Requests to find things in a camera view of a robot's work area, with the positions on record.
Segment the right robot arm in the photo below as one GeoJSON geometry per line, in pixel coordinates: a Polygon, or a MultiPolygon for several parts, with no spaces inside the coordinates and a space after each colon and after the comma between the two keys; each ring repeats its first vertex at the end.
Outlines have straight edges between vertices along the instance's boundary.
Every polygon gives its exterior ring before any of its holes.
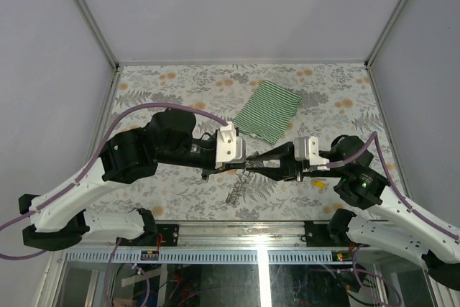
{"type": "Polygon", "coordinates": [[[275,181],[302,181],[305,177],[338,178],[334,191],[349,206],[390,221],[378,226],[352,211],[339,209],[328,223],[328,238],[335,245],[347,242],[377,247],[426,270],[437,283],[459,289],[459,228],[440,219],[399,192],[389,173],[371,169],[368,150],[377,133],[363,142],[341,135],[328,151],[320,150],[317,137],[300,137],[248,161],[276,160],[277,168],[252,168],[275,181]]]}

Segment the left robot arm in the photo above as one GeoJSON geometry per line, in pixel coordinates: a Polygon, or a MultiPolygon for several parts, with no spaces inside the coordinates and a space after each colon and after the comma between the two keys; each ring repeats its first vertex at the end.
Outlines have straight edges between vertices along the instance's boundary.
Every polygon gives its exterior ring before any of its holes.
{"type": "Polygon", "coordinates": [[[153,176],[159,164],[198,168],[203,178],[243,163],[245,141],[229,122],[208,139],[196,139],[193,113],[166,109],[142,128],[120,132],[108,140],[98,157],[60,187],[41,196],[19,198],[31,224],[23,229],[24,245],[59,251],[83,240],[118,242],[124,246],[160,247],[162,235],[150,210],[126,214],[101,213],[89,206],[125,185],[153,176]]]}

